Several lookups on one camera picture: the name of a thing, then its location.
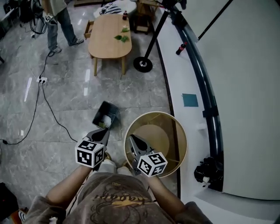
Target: red bottle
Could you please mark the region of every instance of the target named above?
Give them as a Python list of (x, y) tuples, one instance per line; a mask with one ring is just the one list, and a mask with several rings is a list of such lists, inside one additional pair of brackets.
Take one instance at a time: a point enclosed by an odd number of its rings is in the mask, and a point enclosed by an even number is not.
[(126, 20), (126, 18), (127, 18), (127, 12), (124, 11), (124, 13), (123, 13), (123, 15), (122, 15), (122, 19), (123, 19), (123, 20)]
[(187, 45), (187, 42), (181, 44), (179, 49), (176, 51), (176, 54), (179, 55), (185, 49), (186, 45)]

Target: bin rim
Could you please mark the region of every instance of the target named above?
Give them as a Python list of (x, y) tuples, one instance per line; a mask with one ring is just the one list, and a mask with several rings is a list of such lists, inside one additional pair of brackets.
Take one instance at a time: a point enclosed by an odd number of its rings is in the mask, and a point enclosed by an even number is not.
[(140, 117), (143, 117), (143, 116), (145, 116), (146, 114), (151, 114), (151, 113), (160, 113), (160, 114), (165, 114), (165, 115), (167, 115), (167, 116), (170, 116), (171, 119), (175, 120), (175, 121), (177, 122), (177, 124), (181, 127), (181, 129), (183, 130), (183, 134), (184, 134), (184, 136), (185, 136), (185, 139), (186, 139), (186, 150), (185, 150), (185, 155), (184, 155), (184, 158), (182, 159), (182, 162), (180, 163), (180, 165), (179, 165), (175, 170), (173, 170), (172, 172), (168, 173), (168, 174), (165, 175), (165, 176), (160, 177), (160, 178), (163, 178), (163, 177), (167, 177), (167, 176), (171, 175), (172, 173), (174, 173), (175, 171), (177, 171), (177, 170), (180, 168), (181, 164), (184, 162), (184, 160), (185, 160), (185, 158), (186, 158), (186, 155), (187, 155), (187, 152), (188, 152), (188, 148), (189, 148), (189, 147), (188, 147), (188, 140), (187, 140), (187, 136), (186, 136), (185, 130), (183, 129), (183, 127), (182, 127), (182, 125), (180, 124), (180, 122), (179, 122), (174, 116), (172, 116), (171, 114), (168, 114), (168, 113), (166, 113), (166, 112), (162, 112), (162, 111), (151, 111), (151, 112), (147, 112), (147, 113), (141, 114), (140, 116), (138, 116), (136, 119), (134, 119), (134, 120), (131, 122), (130, 126), (129, 126), (128, 129), (126, 130), (126, 134), (125, 134), (125, 137), (124, 137), (124, 140), (123, 140), (123, 150), (124, 150), (124, 155), (125, 155), (125, 157), (126, 157), (127, 163), (129, 164), (129, 166), (130, 166), (131, 168), (133, 168), (132, 165), (130, 164), (128, 158), (127, 158), (127, 155), (126, 155), (126, 138), (127, 138), (127, 134), (128, 134), (128, 131), (130, 130), (131, 126), (132, 126)]

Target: jeans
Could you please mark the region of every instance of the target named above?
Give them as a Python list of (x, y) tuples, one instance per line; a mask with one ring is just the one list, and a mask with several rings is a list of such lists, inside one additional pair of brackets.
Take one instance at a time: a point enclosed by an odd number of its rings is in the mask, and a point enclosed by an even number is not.
[[(67, 8), (59, 12), (55, 19), (60, 23), (63, 34), (68, 42), (68, 45), (71, 46), (77, 41), (77, 37), (74, 34), (73, 26), (71, 24), (70, 16)], [(53, 51), (57, 47), (57, 25), (48, 24), (48, 48)]]

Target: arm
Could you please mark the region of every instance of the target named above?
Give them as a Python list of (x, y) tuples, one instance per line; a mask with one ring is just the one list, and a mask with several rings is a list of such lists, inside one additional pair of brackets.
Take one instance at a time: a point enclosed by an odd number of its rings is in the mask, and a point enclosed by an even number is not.
[(46, 199), (52, 205), (66, 209), (90, 172), (90, 167), (79, 166), (66, 179), (54, 186), (46, 195)]
[(185, 210), (183, 202), (168, 190), (157, 176), (147, 177), (143, 175), (148, 182), (159, 206), (173, 219), (175, 216)]
[(46, 14), (53, 15), (52, 6), (49, 0), (42, 0), (42, 6)]

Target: brown t-shirt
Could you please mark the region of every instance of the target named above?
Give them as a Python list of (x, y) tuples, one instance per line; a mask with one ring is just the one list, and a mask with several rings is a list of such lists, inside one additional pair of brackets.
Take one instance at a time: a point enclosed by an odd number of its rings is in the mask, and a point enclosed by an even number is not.
[(85, 183), (77, 207), (66, 217), (61, 207), (52, 206), (44, 197), (35, 197), (24, 223), (188, 223), (210, 224), (194, 202), (172, 220), (157, 204), (138, 179), (112, 173), (96, 173)]

